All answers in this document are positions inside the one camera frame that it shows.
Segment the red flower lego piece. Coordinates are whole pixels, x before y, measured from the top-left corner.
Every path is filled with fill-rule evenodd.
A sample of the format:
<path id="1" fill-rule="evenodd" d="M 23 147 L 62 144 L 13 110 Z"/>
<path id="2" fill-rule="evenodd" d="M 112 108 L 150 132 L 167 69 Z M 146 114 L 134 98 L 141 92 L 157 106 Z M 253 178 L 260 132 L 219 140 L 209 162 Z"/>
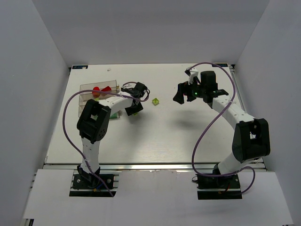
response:
<path id="1" fill-rule="evenodd" d="M 94 87 L 93 88 L 93 91 L 92 91 L 92 95 L 93 95 L 93 98 L 98 98 L 100 96 L 100 89 L 98 86 Z"/>

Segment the small red square lego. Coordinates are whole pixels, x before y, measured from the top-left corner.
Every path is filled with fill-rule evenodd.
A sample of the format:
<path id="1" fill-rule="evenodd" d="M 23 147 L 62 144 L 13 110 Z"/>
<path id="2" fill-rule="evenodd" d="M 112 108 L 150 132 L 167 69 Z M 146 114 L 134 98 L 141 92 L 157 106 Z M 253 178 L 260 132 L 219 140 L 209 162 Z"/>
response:
<path id="1" fill-rule="evenodd" d="M 103 91 L 103 92 L 110 92 L 110 91 L 112 91 L 112 89 L 111 89 L 110 86 L 107 86 L 107 87 L 103 88 L 101 91 Z"/>

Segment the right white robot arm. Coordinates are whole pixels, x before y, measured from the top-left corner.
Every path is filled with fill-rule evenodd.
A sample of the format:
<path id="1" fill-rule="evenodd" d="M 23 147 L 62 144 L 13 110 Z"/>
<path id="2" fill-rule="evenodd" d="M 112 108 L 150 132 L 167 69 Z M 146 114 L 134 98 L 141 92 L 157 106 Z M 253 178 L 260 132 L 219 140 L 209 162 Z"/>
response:
<path id="1" fill-rule="evenodd" d="M 248 163 L 270 154 L 269 125 L 265 119 L 249 115 L 228 92 L 218 89 L 214 71 L 199 73 L 193 68 L 185 72 L 189 79 L 178 84 L 173 100 L 182 105 L 185 101 L 201 98 L 234 129 L 232 152 L 216 165 L 210 177 L 230 177 L 246 168 Z"/>

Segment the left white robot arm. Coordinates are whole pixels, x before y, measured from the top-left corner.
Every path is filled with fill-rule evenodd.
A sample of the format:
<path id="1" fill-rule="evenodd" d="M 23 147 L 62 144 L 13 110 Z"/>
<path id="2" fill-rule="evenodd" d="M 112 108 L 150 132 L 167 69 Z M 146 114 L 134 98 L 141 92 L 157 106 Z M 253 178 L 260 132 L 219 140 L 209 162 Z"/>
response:
<path id="1" fill-rule="evenodd" d="M 141 98 L 149 94 L 148 88 L 137 82 L 134 87 L 122 87 L 119 93 L 109 94 L 106 99 L 87 101 L 77 123 L 84 155 L 78 173 L 83 179 L 91 184 L 98 182 L 99 146 L 107 133 L 110 117 L 121 110 L 125 110 L 128 116 L 141 111 Z"/>

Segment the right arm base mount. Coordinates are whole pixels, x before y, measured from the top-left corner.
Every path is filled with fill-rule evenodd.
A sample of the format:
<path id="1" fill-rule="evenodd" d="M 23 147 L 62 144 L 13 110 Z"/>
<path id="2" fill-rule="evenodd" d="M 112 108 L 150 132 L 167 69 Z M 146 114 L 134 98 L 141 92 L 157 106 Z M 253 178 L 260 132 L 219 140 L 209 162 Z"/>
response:
<path id="1" fill-rule="evenodd" d="M 239 200 L 242 199 L 238 175 L 209 178 L 196 175 L 192 182 L 197 184 L 199 200 Z"/>

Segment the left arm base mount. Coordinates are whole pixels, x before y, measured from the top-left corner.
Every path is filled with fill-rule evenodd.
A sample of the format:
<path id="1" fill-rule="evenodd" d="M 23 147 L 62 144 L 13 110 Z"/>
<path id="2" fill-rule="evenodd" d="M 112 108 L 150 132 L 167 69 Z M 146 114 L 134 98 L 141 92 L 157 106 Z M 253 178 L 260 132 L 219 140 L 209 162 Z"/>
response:
<path id="1" fill-rule="evenodd" d="M 100 174 L 104 183 L 96 178 L 89 182 L 78 172 L 74 172 L 69 191 L 70 197 L 114 197 L 119 186 L 119 174 Z"/>

